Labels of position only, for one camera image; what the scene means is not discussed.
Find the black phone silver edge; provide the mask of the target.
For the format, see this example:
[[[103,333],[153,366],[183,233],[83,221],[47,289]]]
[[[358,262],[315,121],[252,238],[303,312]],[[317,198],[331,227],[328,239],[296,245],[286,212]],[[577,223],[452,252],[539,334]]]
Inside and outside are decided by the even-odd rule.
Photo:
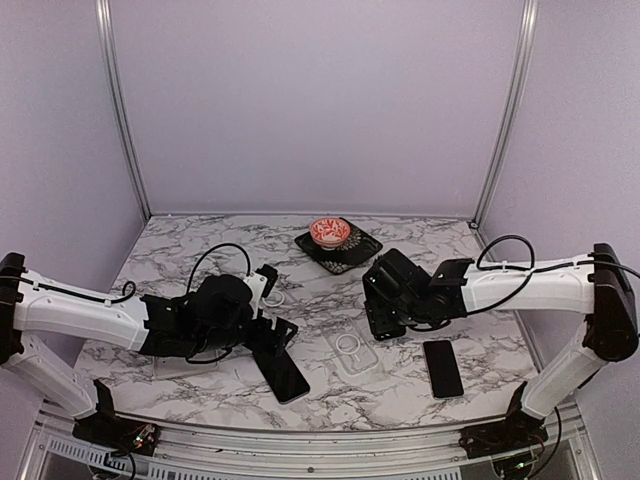
[[[257,348],[252,356],[280,404],[288,404],[310,392],[310,385],[286,350]]]

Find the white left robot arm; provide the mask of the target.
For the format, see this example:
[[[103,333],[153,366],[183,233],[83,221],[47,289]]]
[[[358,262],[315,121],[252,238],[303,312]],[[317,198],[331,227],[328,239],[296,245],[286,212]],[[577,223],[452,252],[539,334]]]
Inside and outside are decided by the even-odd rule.
[[[181,358],[202,364],[200,354],[217,350],[226,358],[235,347],[251,351],[277,401],[289,403],[310,387],[286,346],[295,324],[264,317],[261,299],[277,272],[265,265],[244,277],[209,275],[197,289],[178,297],[138,296],[127,283],[118,298],[74,290],[47,279],[9,253],[1,261],[1,364],[13,369],[55,401],[106,445],[125,438],[126,423],[115,414],[110,390],[84,379],[31,337],[33,331],[97,340],[153,358]]]

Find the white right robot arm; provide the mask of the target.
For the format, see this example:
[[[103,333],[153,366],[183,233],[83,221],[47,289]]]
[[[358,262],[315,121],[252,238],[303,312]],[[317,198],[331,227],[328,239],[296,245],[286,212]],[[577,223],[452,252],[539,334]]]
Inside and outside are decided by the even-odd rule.
[[[363,287],[370,330],[378,340],[490,312],[515,312],[538,326],[569,321],[556,330],[561,337],[555,355],[514,393],[510,414],[496,425],[496,440],[515,448],[533,433],[534,421],[545,419],[606,365],[636,352],[639,327],[629,279],[637,274],[608,243],[547,261],[453,258],[433,273],[391,249],[364,274]]]

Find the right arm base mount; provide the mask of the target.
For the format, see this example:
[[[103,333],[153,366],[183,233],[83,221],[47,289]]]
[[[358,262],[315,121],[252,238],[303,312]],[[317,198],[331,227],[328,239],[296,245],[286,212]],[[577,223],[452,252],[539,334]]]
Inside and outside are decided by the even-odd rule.
[[[506,453],[548,440],[544,420],[522,410],[526,385],[524,382],[515,390],[502,420],[464,427],[460,431],[458,444],[465,450],[468,459]]]

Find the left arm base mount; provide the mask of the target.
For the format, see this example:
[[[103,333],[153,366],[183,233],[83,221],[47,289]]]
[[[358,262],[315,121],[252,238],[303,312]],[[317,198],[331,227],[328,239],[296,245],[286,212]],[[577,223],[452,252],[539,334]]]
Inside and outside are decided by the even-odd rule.
[[[99,380],[94,381],[94,386],[97,410],[86,418],[75,420],[72,435],[86,442],[151,457],[156,450],[159,427],[118,416],[109,388]]]

